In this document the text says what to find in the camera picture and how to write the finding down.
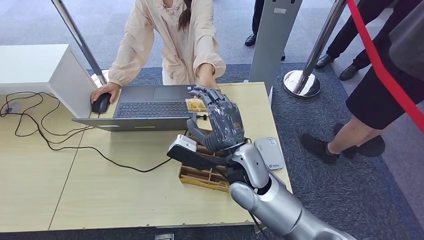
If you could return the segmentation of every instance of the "red barrier rope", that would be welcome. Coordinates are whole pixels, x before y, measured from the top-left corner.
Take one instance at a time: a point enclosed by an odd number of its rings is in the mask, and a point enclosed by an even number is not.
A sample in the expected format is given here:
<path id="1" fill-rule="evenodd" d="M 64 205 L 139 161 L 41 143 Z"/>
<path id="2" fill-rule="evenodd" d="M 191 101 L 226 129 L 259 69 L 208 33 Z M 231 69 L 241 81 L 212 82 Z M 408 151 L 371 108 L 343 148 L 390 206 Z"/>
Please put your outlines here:
<path id="1" fill-rule="evenodd" d="M 398 82 L 393 79 L 393 77 L 384 67 L 354 0 L 347 0 L 347 5 L 352 15 L 353 22 L 355 23 L 358 30 L 359 36 L 362 39 L 366 53 L 368 54 L 369 60 L 371 61 L 372 67 L 374 68 L 375 74 L 387 88 L 390 94 L 394 97 L 394 99 L 410 116 L 412 121 L 418 126 L 421 132 L 424 133 L 424 114 L 418 109 L 415 103 L 409 98 Z"/>

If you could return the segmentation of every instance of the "woman's right hand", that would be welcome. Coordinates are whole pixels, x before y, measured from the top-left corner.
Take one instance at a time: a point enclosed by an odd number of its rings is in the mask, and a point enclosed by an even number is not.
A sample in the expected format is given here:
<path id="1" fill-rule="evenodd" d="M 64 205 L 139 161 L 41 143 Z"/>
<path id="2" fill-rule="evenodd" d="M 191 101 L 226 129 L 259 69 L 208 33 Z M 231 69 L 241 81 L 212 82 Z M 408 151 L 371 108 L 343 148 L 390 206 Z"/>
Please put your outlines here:
<path id="1" fill-rule="evenodd" d="M 111 96 L 110 96 L 109 102 L 112 104 L 113 102 L 115 102 L 120 89 L 121 89 L 121 86 L 119 86 L 118 84 L 113 82 L 108 82 L 106 83 L 106 85 L 99 87 L 98 89 L 96 89 L 95 91 L 91 93 L 90 102 L 91 104 L 93 104 L 100 97 L 100 95 L 105 93 L 110 93 Z"/>

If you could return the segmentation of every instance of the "light wood desk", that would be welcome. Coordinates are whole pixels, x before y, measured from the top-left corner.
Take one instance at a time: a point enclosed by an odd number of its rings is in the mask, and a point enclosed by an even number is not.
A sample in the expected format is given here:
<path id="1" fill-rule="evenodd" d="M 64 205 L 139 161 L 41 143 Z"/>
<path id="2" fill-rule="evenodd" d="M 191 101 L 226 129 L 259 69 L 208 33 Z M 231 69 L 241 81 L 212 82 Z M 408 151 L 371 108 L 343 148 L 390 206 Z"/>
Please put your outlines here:
<path id="1" fill-rule="evenodd" d="M 13 95 L 11 98 L 24 96 Z M 6 102 L 5 97 L 0 95 L 0 105 Z M 17 100 L 19 112 L 39 99 L 36 96 Z M 45 96 L 41 105 L 27 113 L 40 122 L 57 104 L 57 100 Z M 48 230 L 77 151 L 52 151 L 38 132 L 28 137 L 15 136 L 19 118 L 18 115 L 0 117 L 0 232 Z M 56 134 L 84 127 L 72 122 L 71 118 L 71 113 L 61 105 L 45 119 L 44 125 Z M 36 129 L 36 125 L 25 116 L 18 134 L 30 134 Z M 45 135 L 52 142 L 65 139 L 64 136 Z M 53 146 L 77 147 L 81 138 L 82 133 L 79 133 L 66 143 Z"/>
<path id="2" fill-rule="evenodd" d="M 221 84 L 238 104 L 245 136 L 276 137 L 263 82 Z M 102 117 L 110 117 L 115 105 Z M 199 120 L 202 128 L 209 121 Z M 165 161 L 170 143 L 182 131 L 84 133 L 80 146 L 98 148 L 127 166 L 149 169 Z M 250 224 L 248 212 L 229 194 L 178 179 L 181 163 L 172 160 L 149 173 L 115 166 L 89 149 L 78 151 L 51 224 L 51 230 L 138 226 Z M 275 172 L 291 191 L 286 169 Z"/>

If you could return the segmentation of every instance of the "wooden tray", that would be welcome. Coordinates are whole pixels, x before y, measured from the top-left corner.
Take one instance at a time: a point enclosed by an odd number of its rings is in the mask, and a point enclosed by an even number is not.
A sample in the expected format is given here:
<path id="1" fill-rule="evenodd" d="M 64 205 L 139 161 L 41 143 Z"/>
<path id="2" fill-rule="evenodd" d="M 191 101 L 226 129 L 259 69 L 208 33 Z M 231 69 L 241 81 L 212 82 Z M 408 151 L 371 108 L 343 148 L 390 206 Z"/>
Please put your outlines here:
<path id="1" fill-rule="evenodd" d="M 210 130 L 202 129 L 205 133 L 210 133 Z M 211 156 L 217 156 L 221 157 L 224 155 L 222 151 L 217 151 L 214 153 L 211 153 L 205 146 L 203 146 L 191 133 L 188 134 L 188 137 L 194 141 L 197 142 L 197 152 L 205 155 L 211 155 Z M 216 167 L 219 171 L 225 173 L 226 167 L 225 166 L 217 166 Z M 222 192 L 229 192 L 230 184 L 228 181 L 221 176 L 216 170 L 214 169 L 207 169 L 199 171 L 195 168 L 182 165 L 181 169 L 179 170 L 178 178 L 182 183 L 185 184 L 192 184 L 208 189 L 218 190 Z"/>

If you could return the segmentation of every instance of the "stanchion post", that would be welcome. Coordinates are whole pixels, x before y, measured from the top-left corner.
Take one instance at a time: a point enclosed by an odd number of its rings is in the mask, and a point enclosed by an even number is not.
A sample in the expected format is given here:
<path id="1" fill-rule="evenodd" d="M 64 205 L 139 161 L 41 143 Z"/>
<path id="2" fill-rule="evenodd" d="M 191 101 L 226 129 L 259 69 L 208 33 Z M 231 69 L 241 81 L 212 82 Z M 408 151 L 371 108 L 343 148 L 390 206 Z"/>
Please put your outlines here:
<path id="1" fill-rule="evenodd" d="M 100 80 L 100 83 L 102 85 L 105 85 L 107 83 L 105 76 L 103 75 L 102 70 L 97 64 L 96 59 L 94 58 L 92 52 L 87 46 L 86 41 L 81 35 L 80 30 L 78 30 L 78 27 L 75 25 L 75 22 L 72 19 L 71 15 L 69 14 L 65 4 L 63 3 L 62 0 L 51 0 L 51 2 L 56 7 L 64 23 L 66 24 L 67 28 L 69 29 L 70 33 L 72 34 L 73 38 L 75 39 L 82 53 L 84 54 L 85 58 L 90 64 L 91 68 L 93 69 L 94 73 L 97 75 L 97 78 Z"/>
<path id="2" fill-rule="evenodd" d="M 289 94 L 298 98 L 307 99 L 320 92 L 321 83 L 315 75 L 312 74 L 312 71 L 337 21 L 342 15 L 346 2 L 346 0 L 335 0 L 304 69 L 290 71 L 284 76 L 283 87 Z"/>

